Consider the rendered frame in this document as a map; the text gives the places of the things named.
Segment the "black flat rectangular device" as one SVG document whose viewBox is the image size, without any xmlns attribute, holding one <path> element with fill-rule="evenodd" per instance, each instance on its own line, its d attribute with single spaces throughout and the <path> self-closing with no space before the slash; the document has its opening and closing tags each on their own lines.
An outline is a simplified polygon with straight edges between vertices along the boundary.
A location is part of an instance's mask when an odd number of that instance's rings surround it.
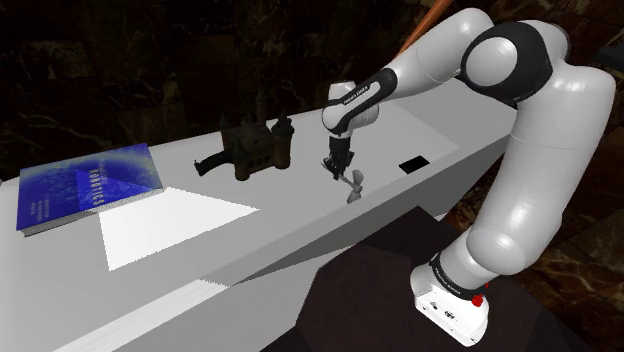
<svg viewBox="0 0 624 352">
<path fill-rule="evenodd" d="M 422 155 L 418 155 L 412 159 L 409 159 L 399 164 L 399 168 L 406 174 L 411 174 L 429 164 L 430 162 L 428 159 L 426 159 Z"/>
</svg>

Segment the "dark brown castle model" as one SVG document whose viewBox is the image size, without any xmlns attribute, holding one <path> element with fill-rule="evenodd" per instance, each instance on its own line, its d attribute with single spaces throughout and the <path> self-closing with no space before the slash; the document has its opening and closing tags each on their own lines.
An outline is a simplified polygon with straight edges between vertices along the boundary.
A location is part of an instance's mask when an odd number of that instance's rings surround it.
<svg viewBox="0 0 624 352">
<path fill-rule="evenodd" d="M 276 123 L 267 125 L 267 97 L 260 88 L 255 98 L 256 111 L 238 125 L 221 114 L 219 133 L 223 150 L 201 162 L 194 161 L 199 176 L 232 164 L 238 181 L 246 181 L 256 172 L 274 167 L 285 170 L 291 164 L 291 143 L 295 133 L 292 120 L 282 110 Z"/>
</svg>

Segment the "dark robot stand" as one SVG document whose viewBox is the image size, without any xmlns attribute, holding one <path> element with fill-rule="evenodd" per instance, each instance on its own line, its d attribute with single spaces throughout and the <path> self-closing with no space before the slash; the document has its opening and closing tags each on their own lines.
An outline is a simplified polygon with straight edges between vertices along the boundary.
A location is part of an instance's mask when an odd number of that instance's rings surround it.
<svg viewBox="0 0 624 352">
<path fill-rule="evenodd" d="M 514 281 L 486 290 L 484 337 L 466 348 L 415 307 L 412 269 L 458 232 L 416 207 L 316 273 L 295 325 L 261 352 L 595 352 Z"/>
</svg>

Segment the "orange wooden pole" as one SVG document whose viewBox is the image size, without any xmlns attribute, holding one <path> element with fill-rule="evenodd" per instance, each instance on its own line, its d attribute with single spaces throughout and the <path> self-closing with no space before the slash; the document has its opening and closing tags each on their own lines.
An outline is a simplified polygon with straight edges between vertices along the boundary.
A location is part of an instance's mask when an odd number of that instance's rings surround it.
<svg viewBox="0 0 624 352">
<path fill-rule="evenodd" d="M 435 0 L 431 8 L 427 11 L 423 19 L 418 23 L 417 27 L 404 41 L 403 45 L 397 52 L 399 56 L 406 51 L 412 44 L 420 39 L 441 17 L 454 0 Z"/>
</svg>

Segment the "blue hardcover book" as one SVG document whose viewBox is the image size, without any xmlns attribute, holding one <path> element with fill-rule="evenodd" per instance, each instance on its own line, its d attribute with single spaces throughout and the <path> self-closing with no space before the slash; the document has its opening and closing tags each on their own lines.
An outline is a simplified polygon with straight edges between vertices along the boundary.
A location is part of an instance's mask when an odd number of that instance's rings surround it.
<svg viewBox="0 0 624 352">
<path fill-rule="evenodd" d="M 29 237 L 163 191 L 145 143 L 25 168 L 16 229 Z"/>
</svg>

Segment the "grey propeller-shaped object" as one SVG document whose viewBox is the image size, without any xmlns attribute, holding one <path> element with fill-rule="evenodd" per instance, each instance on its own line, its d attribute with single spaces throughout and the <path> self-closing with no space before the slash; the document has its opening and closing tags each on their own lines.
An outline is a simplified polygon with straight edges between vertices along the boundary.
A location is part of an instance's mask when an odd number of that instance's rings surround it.
<svg viewBox="0 0 624 352">
<path fill-rule="evenodd" d="M 348 204 L 351 204 L 361 198 L 363 191 L 362 183 L 364 181 L 364 175 L 360 170 L 353 170 L 351 179 L 341 174 L 337 175 L 337 179 L 343 181 L 351 187 L 351 191 L 346 199 L 346 202 Z"/>
</svg>

